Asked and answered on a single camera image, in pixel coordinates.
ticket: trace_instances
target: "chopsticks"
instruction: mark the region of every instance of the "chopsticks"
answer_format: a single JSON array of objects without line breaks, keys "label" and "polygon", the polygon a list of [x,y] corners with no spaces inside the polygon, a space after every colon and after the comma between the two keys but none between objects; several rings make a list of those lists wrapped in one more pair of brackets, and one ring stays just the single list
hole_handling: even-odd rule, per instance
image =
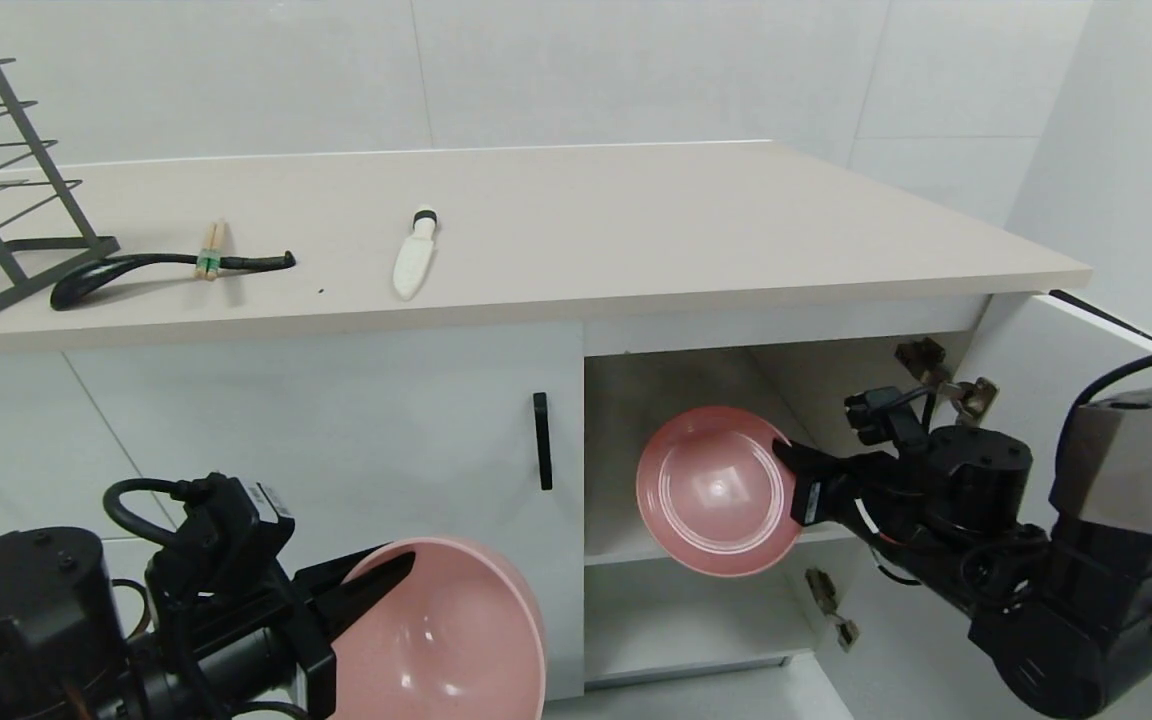
[{"label": "chopsticks", "polygon": [[229,225],[223,219],[207,225],[207,234],[202,241],[202,250],[198,251],[198,260],[194,266],[194,276],[206,281],[217,279],[220,272],[220,249],[228,233]]}]

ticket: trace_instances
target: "white cabinet door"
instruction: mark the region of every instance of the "white cabinet door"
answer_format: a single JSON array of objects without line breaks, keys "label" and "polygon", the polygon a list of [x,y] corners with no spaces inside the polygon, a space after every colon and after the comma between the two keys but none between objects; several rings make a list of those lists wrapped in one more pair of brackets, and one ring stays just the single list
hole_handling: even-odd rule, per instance
[{"label": "white cabinet door", "polygon": [[[1152,353],[1152,342],[1047,296],[991,302],[956,377],[987,377],[1001,387],[984,425],[1023,439],[1034,454],[1020,518],[1051,528],[1053,455],[1064,414],[1089,382]],[[1152,370],[1114,386],[1152,386]],[[938,416],[938,424],[950,416]],[[827,639],[820,664],[858,719],[1036,719],[1011,697],[992,661],[968,641],[968,619],[924,588],[901,588],[865,566],[841,615],[861,627],[842,652]],[[1112,705],[1105,720],[1152,719],[1152,676]]]},{"label": "white cabinet door", "polygon": [[[584,379],[578,323],[76,353],[137,468],[271,484],[288,570],[392,539],[502,551],[540,598],[550,697],[582,692]],[[532,393],[547,393],[540,488]]]},{"label": "white cabinet door", "polygon": [[[76,525],[126,537],[101,494],[135,473],[63,355],[0,356],[0,535]],[[128,505],[165,520],[152,498]]]}]

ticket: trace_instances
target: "white knife sheath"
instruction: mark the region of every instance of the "white knife sheath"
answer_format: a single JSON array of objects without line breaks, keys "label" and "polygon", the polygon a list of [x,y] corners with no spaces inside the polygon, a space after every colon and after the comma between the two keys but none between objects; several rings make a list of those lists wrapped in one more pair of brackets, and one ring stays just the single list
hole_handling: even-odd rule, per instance
[{"label": "white knife sheath", "polygon": [[425,282],[429,265],[434,260],[434,229],[438,214],[429,205],[420,206],[412,218],[412,233],[403,241],[394,259],[394,291],[411,300]]}]

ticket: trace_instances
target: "robotic arm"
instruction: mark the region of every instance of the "robotic arm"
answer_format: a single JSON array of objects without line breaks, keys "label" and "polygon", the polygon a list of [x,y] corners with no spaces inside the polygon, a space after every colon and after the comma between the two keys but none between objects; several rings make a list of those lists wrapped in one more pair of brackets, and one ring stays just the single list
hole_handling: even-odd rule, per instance
[{"label": "robotic arm", "polygon": [[848,397],[847,419],[887,452],[835,457],[776,442],[797,478],[791,515],[833,520],[964,612],[968,638],[1047,717],[1101,712],[1152,672],[1152,389],[1092,402],[1152,356],[1093,382],[1058,447],[1051,537],[1016,511],[1033,457],[1005,433],[929,432],[914,396]]},{"label": "robotic arm", "polygon": [[[120,500],[131,491],[173,497],[187,521],[169,532],[138,518]],[[146,616],[123,638],[93,533],[0,536],[0,720],[229,720],[256,710],[325,719],[338,696],[332,642],[415,562],[408,552],[342,584],[372,548],[288,578],[275,555],[291,515],[271,488],[220,473],[116,483],[105,510],[162,547],[143,589],[156,631],[143,632]],[[251,702],[293,684],[303,707]]]}]

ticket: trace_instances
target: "open cabinet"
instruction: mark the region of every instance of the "open cabinet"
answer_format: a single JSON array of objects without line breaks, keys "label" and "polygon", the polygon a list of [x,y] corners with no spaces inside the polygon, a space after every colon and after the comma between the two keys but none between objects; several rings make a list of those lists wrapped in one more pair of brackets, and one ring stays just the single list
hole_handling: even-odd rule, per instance
[{"label": "open cabinet", "polygon": [[[778,717],[795,719],[833,719],[841,717],[838,707],[856,719],[1039,717],[1011,696],[992,661],[969,641],[968,617],[925,588],[884,578],[864,544],[841,526],[805,530],[776,568],[719,579],[665,556],[637,511],[634,478],[641,448],[665,420],[691,407],[741,407],[772,420],[791,441],[836,455],[859,452],[863,446],[846,423],[842,400],[886,384],[914,387],[893,359],[896,344],[910,338],[922,336],[588,357],[590,692],[558,705],[553,717],[654,717],[667,694],[690,698],[669,717],[690,717],[685,707],[696,705],[723,707],[727,717],[773,717],[759,705],[773,696],[785,703]],[[956,379],[987,377],[1000,387],[983,425],[1032,448],[1034,464],[1020,520],[1051,528],[1056,517],[1047,503],[1053,452],[1073,397],[1108,369],[1152,353],[1152,343],[1048,296],[996,297],[972,331],[933,338],[946,347]],[[1149,386],[1152,372],[1114,389]],[[953,415],[941,407],[934,424],[952,423]],[[809,568],[833,579],[838,614],[855,623],[854,637],[840,637],[819,609],[804,579]],[[795,677],[795,666],[816,664],[823,669],[818,679]],[[764,665],[782,667],[728,680],[732,688],[748,683],[738,692],[717,680],[634,687]],[[786,694],[803,683],[828,685],[838,703],[818,703],[819,714],[791,708]],[[1146,715],[1151,694],[1142,691],[1151,684],[1146,680],[1102,717],[1152,717]],[[703,692],[712,696],[689,696]],[[719,696],[736,700],[723,706]],[[605,712],[581,715],[581,707]]]}]

